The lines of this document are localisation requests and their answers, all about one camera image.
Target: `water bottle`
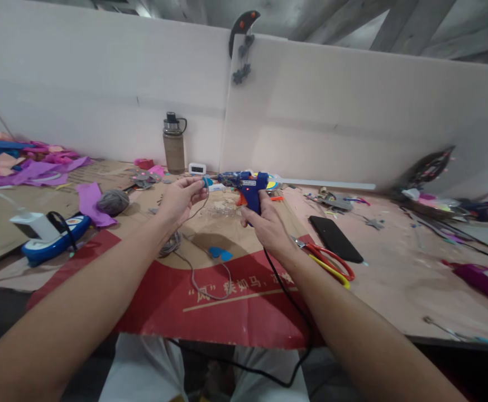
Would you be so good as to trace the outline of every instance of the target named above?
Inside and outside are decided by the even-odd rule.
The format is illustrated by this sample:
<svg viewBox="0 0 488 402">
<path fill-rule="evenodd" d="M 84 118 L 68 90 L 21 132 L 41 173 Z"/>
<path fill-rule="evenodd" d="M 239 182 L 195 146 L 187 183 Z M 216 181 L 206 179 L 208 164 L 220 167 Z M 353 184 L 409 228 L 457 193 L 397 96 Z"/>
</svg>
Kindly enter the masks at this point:
<svg viewBox="0 0 488 402">
<path fill-rule="evenodd" d="M 184 128 L 179 127 L 179 120 L 184 120 Z M 183 133 L 186 130 L 188 121 L 183 118 L 176 118 L 174 112 L 166 113 L 164 119 L 164 150 L 166 152 L 166 165 L 171 174 L 184 173 L 184 141 Z"/>
</svg>

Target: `black phone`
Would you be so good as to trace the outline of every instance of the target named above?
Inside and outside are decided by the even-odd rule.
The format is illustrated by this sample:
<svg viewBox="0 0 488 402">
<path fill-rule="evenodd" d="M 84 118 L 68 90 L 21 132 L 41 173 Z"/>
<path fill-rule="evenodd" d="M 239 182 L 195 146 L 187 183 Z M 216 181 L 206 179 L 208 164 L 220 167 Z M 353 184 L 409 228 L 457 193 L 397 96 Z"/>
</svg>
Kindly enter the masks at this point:
<svg viewBox="0 0 488 402">
<path fill-rule="evenodd" d="M 334 221 L 316 216 L 309 217 L 309 221 L 317 231 L 325 248 L 334 252 L 343 260 L 358 264 L 363 262 L 361 254 L 357 252 L 356 248 L 346 238 L 345 234 L 341 232 L 341 229 L 339 229 Z"/>
</svg>

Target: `yellow scissors handle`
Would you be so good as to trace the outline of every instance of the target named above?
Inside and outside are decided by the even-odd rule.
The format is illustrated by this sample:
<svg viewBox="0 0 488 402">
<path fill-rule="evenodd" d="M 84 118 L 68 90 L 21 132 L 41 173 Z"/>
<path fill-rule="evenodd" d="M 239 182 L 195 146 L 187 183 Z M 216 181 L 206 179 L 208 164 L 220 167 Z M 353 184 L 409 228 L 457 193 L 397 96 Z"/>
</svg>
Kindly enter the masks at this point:
<svg viewBox="0 0 488 402">
<path fill-rule="evenodd" d="M 314 255 L 309 254 L 309 257 L 311 257 L 312 259 L 314 259 L 317 262 L 318 265 L 320 265 L 322 268 L 324 268 L 330 274 L 332 274 L 333 276 L 335 276 L 346 289 L 350 290 L 350 282 L 348 282 L 347 279 L 344 276 L 342 276 L 336 270 L 332 269 L 331 267 L 329 267 L 328 265 L 326 265 L 325 263 L 323 263 L 321 260 L 319 260 L 318 258 L 316 258 Z"/>
</svg>

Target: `white pants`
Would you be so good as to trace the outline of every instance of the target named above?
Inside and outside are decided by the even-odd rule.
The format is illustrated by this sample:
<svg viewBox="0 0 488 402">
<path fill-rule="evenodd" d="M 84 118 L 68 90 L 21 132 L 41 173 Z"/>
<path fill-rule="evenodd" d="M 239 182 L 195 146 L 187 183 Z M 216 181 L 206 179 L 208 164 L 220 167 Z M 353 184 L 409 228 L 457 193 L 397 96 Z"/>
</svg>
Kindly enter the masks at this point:
<svg viewBox="0 0 488 402">
<path fill-rule="evenodd" d="M 234 360 L 289 381 L 298 362 L 297 351 L 235 348 Z M 236 388 L 231 401 L 309 402 L 302 369 L 291 388 L 283 388 L 258 374 L 236 369 Z M 181 350 L 161 337 L 122 333 L 116 356 L 99 402 L 169 402 L 184 392 Z"/>
</svg>

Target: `red scissors handle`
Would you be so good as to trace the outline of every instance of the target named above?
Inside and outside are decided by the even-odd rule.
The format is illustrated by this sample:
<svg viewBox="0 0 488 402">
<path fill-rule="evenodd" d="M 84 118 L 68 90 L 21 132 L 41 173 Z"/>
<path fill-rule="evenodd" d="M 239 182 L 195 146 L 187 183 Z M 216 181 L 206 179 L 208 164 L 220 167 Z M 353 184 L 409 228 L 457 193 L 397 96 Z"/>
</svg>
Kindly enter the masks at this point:
<svg viewBox="0 0 488 402">
<path fill-rule="evenodd" d="M 346 263 L 345 260 L 343 260 L 341 257 L 339 257 L 337 254 L 331 252 L 330 250 L 327 250 L 324 247 L 317 246 L 316 244 L 313 243 L 307 243 L 305 245 L 309 251 L 311 251 L 313 254 L 315 254 L 315 257 L 321 260 L 323 263 L 327 264 L 331 268 L 335 269 L 338 273 L 340 273 L 342 276 L 344 276 L 347 280 L 353 281 L 356 276 L 354 275 L 354 272 L 350 268 L 350 266 Z M 322 253 L 325 253 L 332 257 L 333 259 L 337 260 L 348 272 L 348 275 L 346 275 L 344 272 L 342 272 L 335 264 L 332 264 L 329 259 L 327 259 Z"/>
</svg>

